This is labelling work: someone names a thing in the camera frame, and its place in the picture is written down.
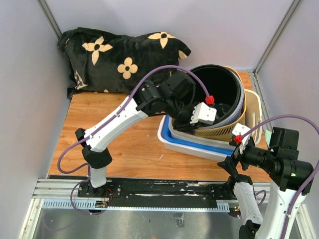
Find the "black large bucket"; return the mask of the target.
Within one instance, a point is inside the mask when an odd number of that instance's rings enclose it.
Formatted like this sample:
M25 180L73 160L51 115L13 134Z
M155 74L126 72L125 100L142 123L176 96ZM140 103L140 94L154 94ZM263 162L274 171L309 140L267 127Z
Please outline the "black large bucket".
M226 103L232 106L238 96L236 87L236 79L230 72L220 65L201 65L191 69L206 86L210 95L214 97L214 103ZM202 129L213 129L213 125L201 123Z

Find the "beige perforated basket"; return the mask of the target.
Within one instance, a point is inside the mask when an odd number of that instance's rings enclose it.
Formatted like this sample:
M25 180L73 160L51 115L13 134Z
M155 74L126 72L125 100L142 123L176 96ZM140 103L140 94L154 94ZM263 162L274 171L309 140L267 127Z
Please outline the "beige perforated basket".
M222 149L233 149L229 145L232 137L232 130L235 124L240 123L253 128L262 121L261 101L259 95L252 90L245 90L245 101L243 113L235 122L213 129L199 129L195 134L180 132L173 129L172 119L169 118L169 130L175 139L182 139L189 142L200 143Z

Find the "aluminium frame rail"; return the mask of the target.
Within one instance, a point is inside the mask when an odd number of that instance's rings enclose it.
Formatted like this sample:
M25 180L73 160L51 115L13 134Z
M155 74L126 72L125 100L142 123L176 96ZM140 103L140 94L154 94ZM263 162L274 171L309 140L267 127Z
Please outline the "aluminium frame rail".
M40 7L49 26L51 27L54 35L56 36L57 39L59 39L62 33L61 33L61 30L60 30L60 28L59 28L59 26L54 18L54 15L53 15L47 1L46 0L36 0L36 2L38 4L38 6Z

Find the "black mounting rail plate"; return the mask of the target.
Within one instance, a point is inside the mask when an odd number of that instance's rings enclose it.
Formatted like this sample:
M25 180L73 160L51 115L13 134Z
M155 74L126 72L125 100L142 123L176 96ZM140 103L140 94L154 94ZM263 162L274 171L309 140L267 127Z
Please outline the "black mounting rail plate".
M111 206L152 208L214 208L218 200L235 200L227 182L164 179L108 178L93 188L82 182L80 198L111 197Z

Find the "yellow slatted basket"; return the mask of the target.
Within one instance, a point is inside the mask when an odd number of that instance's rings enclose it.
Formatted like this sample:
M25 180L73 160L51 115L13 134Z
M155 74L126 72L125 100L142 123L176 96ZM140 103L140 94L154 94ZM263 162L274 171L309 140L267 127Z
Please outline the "yellow slatted basket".
M239 73L231 67L212 64L195 67L191 72L200 78L214 97L217 109L214 124L196 129L194 135L229 142L234 126L245 123L247 101Z

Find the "grey bucket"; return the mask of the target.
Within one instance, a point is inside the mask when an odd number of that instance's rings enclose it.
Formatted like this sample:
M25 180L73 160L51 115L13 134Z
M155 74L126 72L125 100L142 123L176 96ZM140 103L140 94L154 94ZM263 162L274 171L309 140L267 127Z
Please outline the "grey bucket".
M228 66L224 66L224 68L227 69L227 71L230 72L232 76L236 79L238 96L236 96L235 102L232 106L226 103L215 103L215 108L217 109L217 123L214 124L215 128L222 127L232 122L235 122L240 116L241 108L243 106L245 98L244 86L238 72Z

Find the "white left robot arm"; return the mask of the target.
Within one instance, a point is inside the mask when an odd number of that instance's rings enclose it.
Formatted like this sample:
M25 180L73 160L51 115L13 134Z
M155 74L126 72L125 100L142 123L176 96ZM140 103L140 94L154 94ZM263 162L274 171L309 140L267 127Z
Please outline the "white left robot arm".
M83 157L91 167L89 191L94 196L101 197L107 191L106 167L112 162L108 145L129 127L157 113L189 122L191 110L182 98L194 92L195 86L194 80L183 71L176 71L157 85L145 80L98 124L87 130L76 130Z

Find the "black floral pillow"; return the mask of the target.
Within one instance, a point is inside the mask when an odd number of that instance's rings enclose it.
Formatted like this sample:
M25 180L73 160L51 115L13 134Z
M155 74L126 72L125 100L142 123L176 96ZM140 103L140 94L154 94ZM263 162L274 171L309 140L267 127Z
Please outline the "black floral pillow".
M165 31L128 36L79 27L62 33L57 46L69 68L68 98L82 92L129 94L151 70L178 65L191 54Z

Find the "blue rimmed white tub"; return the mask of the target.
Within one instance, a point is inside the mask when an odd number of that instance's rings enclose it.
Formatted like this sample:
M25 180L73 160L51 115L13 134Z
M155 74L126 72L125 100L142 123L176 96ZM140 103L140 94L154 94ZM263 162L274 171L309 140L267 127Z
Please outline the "blue rimmed white tub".
M173 138L169 130L168 116L164 116L159 124L158 139L168 150L218 162L223 161L227 156L231 156L233 153L233 149L222 149L220 147Z

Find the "green cloth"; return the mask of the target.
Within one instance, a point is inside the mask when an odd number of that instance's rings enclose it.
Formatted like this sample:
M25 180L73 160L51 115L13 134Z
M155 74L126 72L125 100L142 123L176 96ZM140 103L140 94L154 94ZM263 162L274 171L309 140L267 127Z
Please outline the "green cloth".
M264 132L265 141L266 141L266 145L267 145L268 148L269 148L269 146L270 146L271 135L272 135L272 131L270 131L270 130L266 130L266 131Z

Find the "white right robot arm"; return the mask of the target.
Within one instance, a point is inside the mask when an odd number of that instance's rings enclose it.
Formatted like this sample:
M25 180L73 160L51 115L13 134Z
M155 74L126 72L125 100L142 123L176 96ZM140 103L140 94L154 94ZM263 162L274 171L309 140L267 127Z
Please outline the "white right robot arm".
M218 166L229 173L226 194L237 199L240 207L242 226L241 239L287 239L302 202L310 192L314 173L309 162L298 160L299 132L274 127L268 149L256 147L252 137L240 139L248 127L237 124L233 130L232 144L236 146L232 155L227 156ZM251 177L239 174L255 166L270 177L270 194L264 215L261 215Z

